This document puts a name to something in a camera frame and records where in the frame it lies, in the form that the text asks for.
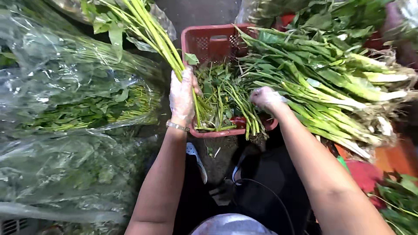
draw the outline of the hand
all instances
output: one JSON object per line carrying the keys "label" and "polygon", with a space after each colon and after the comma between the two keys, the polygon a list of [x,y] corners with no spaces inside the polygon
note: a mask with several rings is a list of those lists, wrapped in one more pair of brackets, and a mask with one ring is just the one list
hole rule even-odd
{"label": "hand", "polygon": [[271,87],[261,87],[251,93],[250,101],[266,112],[272,113],[276,107],[285,105],[287,99]]}
{"label": "hand", "polygon": [[196,95],[200,95],[202,92],[197,84],[192,67],[187,66],[181,72],[181,75],[183,77],[182,82],[178,80],[174,71],[171,72],[169,96],[171,122],[186,127],[194,117],[193,89]]}

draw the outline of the forearm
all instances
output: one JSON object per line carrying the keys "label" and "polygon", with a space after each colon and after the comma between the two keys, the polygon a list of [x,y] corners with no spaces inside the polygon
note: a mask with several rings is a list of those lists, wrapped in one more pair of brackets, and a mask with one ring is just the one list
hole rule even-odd
{"label": "forearm", "polygon": [[183,187],[185,157],[186,132],[168,128],[160,152],[142,184],[126,234],[172,232]]}
{"label": "forearm", "polygon": [[273,114],[324,234],[392,234],[346,169],[289,107],[282,104]]}
{"label": "forearm", "polygon": [[345,168],[299,122],[287,105],[275,109],[273,114],[279,120],[286,148],[306,190],[361,191]]}

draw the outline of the red basket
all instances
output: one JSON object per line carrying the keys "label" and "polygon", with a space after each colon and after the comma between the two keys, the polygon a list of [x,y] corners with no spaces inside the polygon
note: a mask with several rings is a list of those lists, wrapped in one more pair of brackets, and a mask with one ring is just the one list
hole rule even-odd
{"label": "red basket", "polygon": [[[250,24],[240,24],[238,27],[245,33],[254,36],[248,30]],[[247,54],[247,47],[240,38],[238,31],[232,24],[220,26],[191,26],[181,33],[181,49],[184,53],[195,54],[200,62],[223,61]],[[277,126],[276,119],[265,121],[266,130],[273,130]],[[190,133],[197,138],[215,138],[227,135],[245,134],[245,129],[232,129],[218,132],[200,133],[194,129],[194,120],[190,125]]]}

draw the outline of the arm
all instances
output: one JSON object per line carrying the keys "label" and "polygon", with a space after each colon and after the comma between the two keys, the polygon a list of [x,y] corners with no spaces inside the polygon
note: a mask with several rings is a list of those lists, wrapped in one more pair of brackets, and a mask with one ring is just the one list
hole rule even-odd
{"label": "arm", "polygon": [[324,234],[380,234],[393,231],[336,158],[299,122],[269,87],[251,99],[276,117],[286,148]]}
{"label": "arm", "polygon": [[[171,122],[188,126],[194,116],[192,87],[197,87],[191,70],[183,72],[180,83],[171,75]],[[167,129],[160,152],[145,177],[126,235],[173,233],[174,219],[184,181],[187,133]]]}

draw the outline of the basket handle hole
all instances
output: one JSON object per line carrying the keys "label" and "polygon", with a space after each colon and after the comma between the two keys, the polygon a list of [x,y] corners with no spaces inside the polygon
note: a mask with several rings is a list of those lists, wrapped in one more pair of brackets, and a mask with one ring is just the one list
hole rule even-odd
{"label": "basket handle hole", "polygon": [[211,41],[226,41],[228,39],[228,36],[226,35],[215,35],[210,37]]}

